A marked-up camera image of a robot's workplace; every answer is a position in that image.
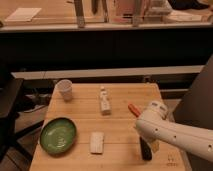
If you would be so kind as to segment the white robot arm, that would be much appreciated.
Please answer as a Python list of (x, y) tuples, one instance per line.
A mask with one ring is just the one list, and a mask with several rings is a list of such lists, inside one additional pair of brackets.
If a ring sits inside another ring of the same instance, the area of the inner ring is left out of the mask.
[(213, 162), (213, 130), (171, 122), (167, 116), (164, 103), (151, 101), (137, 118), (135, 129), (149, 145), (161, 140)]

